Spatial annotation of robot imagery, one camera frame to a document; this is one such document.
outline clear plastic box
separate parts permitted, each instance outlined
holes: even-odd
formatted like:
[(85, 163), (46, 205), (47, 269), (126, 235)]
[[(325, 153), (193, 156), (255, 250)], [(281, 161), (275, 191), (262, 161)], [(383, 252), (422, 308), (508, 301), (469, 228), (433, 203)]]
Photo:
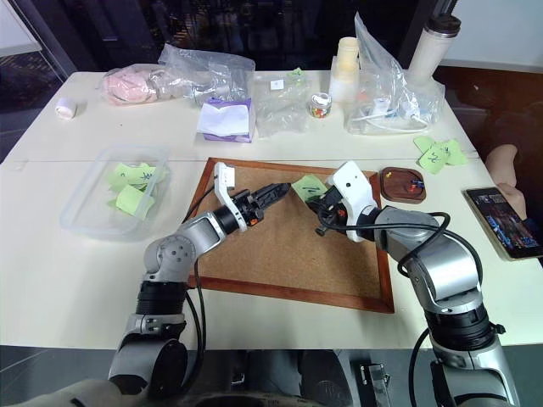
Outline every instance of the clear plastic box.
[[(138, 216), (144, 210), (145, 198), (155, 200), (145, 218), (149, 222), (160, 206), (168, 180), (165, 149), (149, 146), (114, 146), (104, 150), (80, 181), (60, 216), (60, 225), (71, 231), (93, 237), (116, 238), (134, 232), (142, 222)], [(116, 192), (109, 190), (108, 175), (119, 164), (138, 166), (147, 163), (156, 167), (135, 216), (108, 206)]]

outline cork board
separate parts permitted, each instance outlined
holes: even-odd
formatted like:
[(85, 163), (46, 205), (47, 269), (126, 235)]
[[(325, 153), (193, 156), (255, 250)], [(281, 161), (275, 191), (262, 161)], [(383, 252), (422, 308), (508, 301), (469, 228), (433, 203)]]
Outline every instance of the cork board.
[[(251, 192), (270, 183), (295, 182), (306, 174), (323, 181), (335, 169), (270, 164), (232, 159), (209, 159), (193, 202), (213, 183), (217, 161), (236, 167), (236, 192)], [(380, 203), (378, 174), (364, 172)], [(197, 212), (220, 206), (210, 194)], [(235, 293), (295, 299), (355, 309), (393, 313), (387, 254), (374, 243), (354, 243), (329, 231), (314, 230), (316, 215), (290, 190), (265, 212), (262, 222), (238, 231), (199, 260), (202, 287)]]

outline white tape roll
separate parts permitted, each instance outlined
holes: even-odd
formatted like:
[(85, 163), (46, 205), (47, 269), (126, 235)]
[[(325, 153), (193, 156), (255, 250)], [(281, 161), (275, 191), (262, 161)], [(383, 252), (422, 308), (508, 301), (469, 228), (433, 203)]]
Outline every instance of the white tape roll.
[(77, 102), (72, 98), (60, 98), (54, 109), (60, 119), (68, 120), (76, 115)]

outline purple tissue box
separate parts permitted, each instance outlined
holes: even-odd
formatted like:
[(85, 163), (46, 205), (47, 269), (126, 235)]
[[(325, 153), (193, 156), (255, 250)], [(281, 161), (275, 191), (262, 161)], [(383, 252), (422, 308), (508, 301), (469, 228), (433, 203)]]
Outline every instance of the purple tissue box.
[(205, 140), (210, 140), (213, 142), (251, 142), (253, 140), (253, 134), (255, 133), (255, 124), (256, 124), (256, 115), (255, 110), (253, 109), (253, 104), (251, 99), (238, 100), (233, 102), (224, 102), (220, 99), (211, 98), (207, 101), (207, 104), (215, 106), (216, 108), (224, 108), (226, 106), (235, 106), (239, 104), (244, 104), (249, 109), (249, 134), (237, 134), (232, 136), (219, 137), (210, 133), (204, 134)]

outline smartphone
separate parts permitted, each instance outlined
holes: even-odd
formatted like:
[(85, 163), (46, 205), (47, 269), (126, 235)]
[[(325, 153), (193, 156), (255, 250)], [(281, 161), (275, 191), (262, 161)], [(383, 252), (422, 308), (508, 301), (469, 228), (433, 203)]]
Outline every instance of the smartphone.
[(468, 189), (464, 195), (498, 251), (508, 259), (543, 256), (543, 240), (520, 220), (497, 188)]

